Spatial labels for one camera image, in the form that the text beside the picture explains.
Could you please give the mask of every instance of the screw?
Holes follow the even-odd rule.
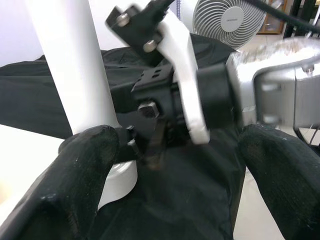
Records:
[[[160,115],[157,105],[153,101],[140,104],[138,112],[148,119],[156,119]]]
[[[315,65],[303,65],[301,68],[306,74],[310,74],[315,70]]]
[[[153,50],[157,48],[157,42],[155,40],[149,40],[143,45],[143,50],[146,53],[151,53]]]
[[[118,23],[119,27],[124,27],[129,23],[129,21],[130,21],[130,17],[126,12],[122,13],[120,16],[116,18],[116,22]]]

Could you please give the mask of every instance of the black fabric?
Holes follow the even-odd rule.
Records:
[[[245,161],[282,235],[320,239],[320,158],[304,142],[263,125],[244,129],[238,157]]]
[[[234,51],[217,40],[191,37],[199,68],[226,62]],[[111,88],[135,83],[150,68],[129,47],[101,54]],[[45,57],[0,68],[0,110],[2,125],[63,139],[72,135]],[[117,117],[146,137],[155,126],[136,112]],[[232,240],[245,176],[244,163],[235,157],[237,141],[235,128],[215,130],[207,145],[168,149],[160,170],[138,163],[136,186],[98,212],[89,239]]]

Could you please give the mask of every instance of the electric fan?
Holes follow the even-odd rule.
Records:
[[[243,0],[183,0],[179,14],[191,33],[220,40],[234,49],[256,35],[266,17]]]

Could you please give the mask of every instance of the black cloth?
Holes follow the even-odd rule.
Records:
[[[226,62],[234,51],[191,37],[199,68]],[[136,82],[149,68],[129,47],[101,54],[111,88]],[[122,126],[152,134],[154,121],[136,112],[117,116]],[[0,124],[63,139],[72,135],[44,57],[0,68]],[[245,176],[235,157],[237,142],[236,128],[215,130],[209,144],[168,149],[160,170],[138,162],[136,186],[98,212],[89,239],[232,240]]]

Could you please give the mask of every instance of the white base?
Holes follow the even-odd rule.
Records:
[[[106,177],[98,210],[104,205],[123,198],[137,183],[136,161],[128,161],[113,165]]]

